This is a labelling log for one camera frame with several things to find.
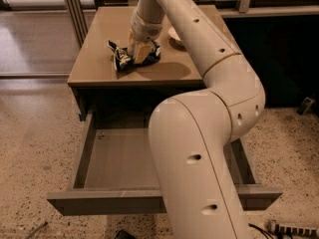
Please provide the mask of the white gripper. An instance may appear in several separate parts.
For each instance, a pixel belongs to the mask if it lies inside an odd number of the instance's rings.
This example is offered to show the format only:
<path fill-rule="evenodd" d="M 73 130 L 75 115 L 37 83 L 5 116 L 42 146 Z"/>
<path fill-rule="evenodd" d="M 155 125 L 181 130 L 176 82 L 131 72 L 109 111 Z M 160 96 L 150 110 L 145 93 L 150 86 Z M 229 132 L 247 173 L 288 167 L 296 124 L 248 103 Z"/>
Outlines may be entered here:
<path fill-rule="evenodd" d="M 153 50 L 149 41 L 155 40 L 162 29 L 163 13 L 143 14 L 139 8 L 134 10 L 128 40 L 128 55 L 134 57 L 136 64 L 141 64 Z"/>

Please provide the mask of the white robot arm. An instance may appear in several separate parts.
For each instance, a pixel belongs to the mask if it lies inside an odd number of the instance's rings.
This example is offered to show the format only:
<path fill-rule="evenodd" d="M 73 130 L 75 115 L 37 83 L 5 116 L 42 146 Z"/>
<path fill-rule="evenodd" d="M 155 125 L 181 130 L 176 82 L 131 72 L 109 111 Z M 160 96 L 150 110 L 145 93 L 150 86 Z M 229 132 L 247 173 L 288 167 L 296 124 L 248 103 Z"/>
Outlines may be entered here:
<path fill-rule="evenodd" d="M 192 0 L 139 0 L 129 52 L 155 39 L 168 19 L 205 84 L 153 111 L 149 141 L 175 239 L 250 239 L 224 156 L 265 105 L 262 84 L 241 51 Z"/>

